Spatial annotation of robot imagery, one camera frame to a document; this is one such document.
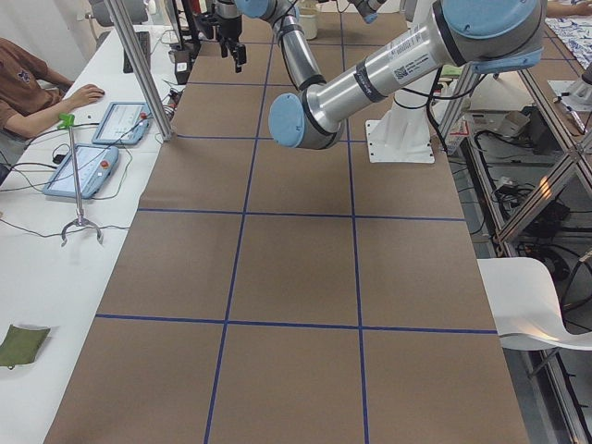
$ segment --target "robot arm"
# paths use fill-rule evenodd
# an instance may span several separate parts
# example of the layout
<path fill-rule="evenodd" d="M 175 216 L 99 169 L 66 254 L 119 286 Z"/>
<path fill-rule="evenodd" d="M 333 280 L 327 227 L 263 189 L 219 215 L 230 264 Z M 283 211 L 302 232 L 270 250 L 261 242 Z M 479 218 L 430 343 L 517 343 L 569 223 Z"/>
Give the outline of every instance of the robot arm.
<path fill-rule="evenodd" d="M 387 3 L 387 0 L 348 0 L 358 10 L 362 19 L 368 24 L 378 18 L 378 9 Z"/>
<path fill-rule="evenodd" d="M 281 47 L 286 69 L 299 91 L 313 84 L 325 83 L 304 38 L 294 1 L 236 0 L 236 6 L 247 17 L 269 23 Z"/>
<path fill-rule="evenodd" d="M 270 110 L 271 134 L 289 147 L 328 148 L 339 140 L 346 118 L 445 64 L 474 62 L 480 73 L 530 68 L 540 60 L 546 4 L 439 0 L 423 24 L 329 83 L 280 95 Z"/>

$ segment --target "brown shirt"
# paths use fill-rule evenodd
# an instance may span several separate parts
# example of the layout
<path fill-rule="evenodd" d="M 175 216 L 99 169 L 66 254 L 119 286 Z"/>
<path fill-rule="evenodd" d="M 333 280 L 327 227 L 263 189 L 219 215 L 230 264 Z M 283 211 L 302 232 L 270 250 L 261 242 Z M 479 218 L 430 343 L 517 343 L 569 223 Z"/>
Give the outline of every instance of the brown shirt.
<path fill-rule="evenodd" d="M 0 130 L 16 114 L 28 116 L 61 100 L 59 90 L 44 90 L 37 83 L 46 75 L 45 62 L 0 38 Z"/>

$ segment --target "white chair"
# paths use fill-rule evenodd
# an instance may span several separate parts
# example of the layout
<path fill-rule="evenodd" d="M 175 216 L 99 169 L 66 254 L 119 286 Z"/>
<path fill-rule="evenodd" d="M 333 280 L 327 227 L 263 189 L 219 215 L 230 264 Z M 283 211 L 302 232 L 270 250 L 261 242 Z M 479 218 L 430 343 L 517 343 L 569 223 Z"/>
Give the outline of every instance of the white chair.
<path fill-rule="evenodd" d="M 508 257 L 477 262 L 503 348 L 592 351 L 592 332 L 573 335 L 565 329 L 553 280 L 538 260 Z"/>

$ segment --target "green clamp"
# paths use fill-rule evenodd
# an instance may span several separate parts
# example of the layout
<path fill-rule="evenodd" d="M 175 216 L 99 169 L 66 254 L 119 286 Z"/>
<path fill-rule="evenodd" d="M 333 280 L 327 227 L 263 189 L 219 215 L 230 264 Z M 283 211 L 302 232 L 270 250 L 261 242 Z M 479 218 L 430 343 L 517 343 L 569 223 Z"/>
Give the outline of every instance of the green clamp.
<path fill-rule="evenodd" d="M 66 130 L 74 126 L 73 114 L 59 113 L 59 119 L 61 120 L 61 123 L 57 125 L 59 130 Z"/>

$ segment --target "wall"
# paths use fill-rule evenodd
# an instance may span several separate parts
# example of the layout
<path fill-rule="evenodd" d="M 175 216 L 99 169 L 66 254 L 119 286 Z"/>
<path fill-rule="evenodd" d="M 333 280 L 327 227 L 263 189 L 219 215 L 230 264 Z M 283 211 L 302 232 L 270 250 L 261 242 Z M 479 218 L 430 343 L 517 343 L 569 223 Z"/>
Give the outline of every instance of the wall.
<path fill-rule="evenodd" d="M 2 0 L 0 35 L 76 79 L 93 55 L 89 24 L 76 20 L 86 10 L 86 0 Z"/>

